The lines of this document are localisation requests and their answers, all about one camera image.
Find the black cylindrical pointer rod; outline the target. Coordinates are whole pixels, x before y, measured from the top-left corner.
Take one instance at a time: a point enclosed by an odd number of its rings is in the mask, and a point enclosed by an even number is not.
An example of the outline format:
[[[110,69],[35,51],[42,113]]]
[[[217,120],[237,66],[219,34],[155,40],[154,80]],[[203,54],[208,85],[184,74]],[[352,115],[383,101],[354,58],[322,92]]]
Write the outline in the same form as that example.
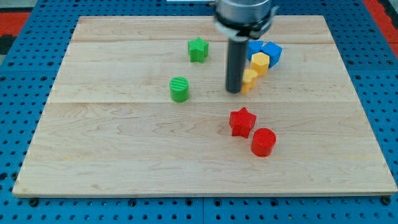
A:
[[[245,68],[247,51],[248,40],[228,40],[228,57],[226,63],[225,82],[225,88],[227,92],[239,93],[242,89],[243,73]]]

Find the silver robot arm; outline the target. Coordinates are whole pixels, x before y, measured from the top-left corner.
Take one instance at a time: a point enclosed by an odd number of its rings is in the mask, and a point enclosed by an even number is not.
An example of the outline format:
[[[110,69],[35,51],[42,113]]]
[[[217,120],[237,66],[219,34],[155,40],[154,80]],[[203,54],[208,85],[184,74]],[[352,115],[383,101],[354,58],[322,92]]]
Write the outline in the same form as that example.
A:
[[[233,94],[241,91],[248,43],[259,39],[271,28],[278,10],[279,6],[272,0],[215,2],[215,28],[228,38],[226,91]]]

